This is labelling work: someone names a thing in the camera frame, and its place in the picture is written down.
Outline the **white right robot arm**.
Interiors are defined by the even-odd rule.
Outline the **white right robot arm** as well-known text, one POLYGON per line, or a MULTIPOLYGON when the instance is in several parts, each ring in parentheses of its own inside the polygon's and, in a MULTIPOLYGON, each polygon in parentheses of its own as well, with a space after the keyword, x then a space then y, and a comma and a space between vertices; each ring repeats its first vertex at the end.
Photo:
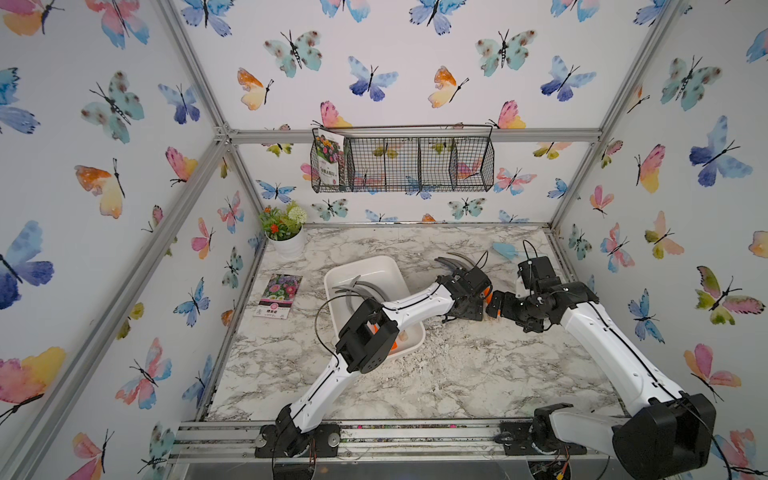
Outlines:
POLYGON ((538 449, 581 445, 617 459, 634 479, 663 479, 707 464, 714 405, 702 394, 686 393, 655 367, 585 284, 551 285, 526 297, 496 291, 486 311, 526 332, 543 332, 544 321, 562 326, 600 367, 628 412, 613 417, 585 413, 566 403, 540 407, 532 423, 532 442, 538 449))

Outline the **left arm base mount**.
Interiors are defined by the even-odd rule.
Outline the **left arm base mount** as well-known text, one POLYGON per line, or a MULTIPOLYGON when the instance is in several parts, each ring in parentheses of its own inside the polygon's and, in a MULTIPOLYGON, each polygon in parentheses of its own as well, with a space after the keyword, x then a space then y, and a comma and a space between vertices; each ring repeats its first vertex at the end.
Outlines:
POLYGON ((256 440, 256 458, 294 458, 304 454, 319 458, 337 456, 341 443, 341 428, 335 423, 321 423, 308 433, 301 432, 290 415, 290 406, 284 407, 274 424, 260 428, 256 440))

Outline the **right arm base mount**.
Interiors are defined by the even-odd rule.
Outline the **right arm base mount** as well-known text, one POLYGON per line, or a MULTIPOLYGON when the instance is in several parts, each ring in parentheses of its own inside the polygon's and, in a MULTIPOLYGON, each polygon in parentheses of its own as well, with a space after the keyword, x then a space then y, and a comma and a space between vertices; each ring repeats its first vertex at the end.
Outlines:
POLYGON ((586 447, 559 440, 551 425, 553 412, 570 407, 570 403, 556 403, 535 409, 529 420, 501 422, 493 441, 503 446, 506 456, 585 455, 588 452, 586 447))

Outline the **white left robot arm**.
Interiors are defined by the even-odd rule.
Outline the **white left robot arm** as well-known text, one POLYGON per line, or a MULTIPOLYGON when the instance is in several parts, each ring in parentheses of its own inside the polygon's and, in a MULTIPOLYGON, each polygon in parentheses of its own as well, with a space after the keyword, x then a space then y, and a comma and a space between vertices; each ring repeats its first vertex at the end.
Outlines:
POLYGON ((483 302, 491 287, 489 277, 475 266, 441 275, 426 289, 398 300, 364 299, 340 330, 331 360, 318 379, 278 414, 278 432, 301 436, 314 431, 354 380, 385 362, 401 332, 461 303, 483 302))

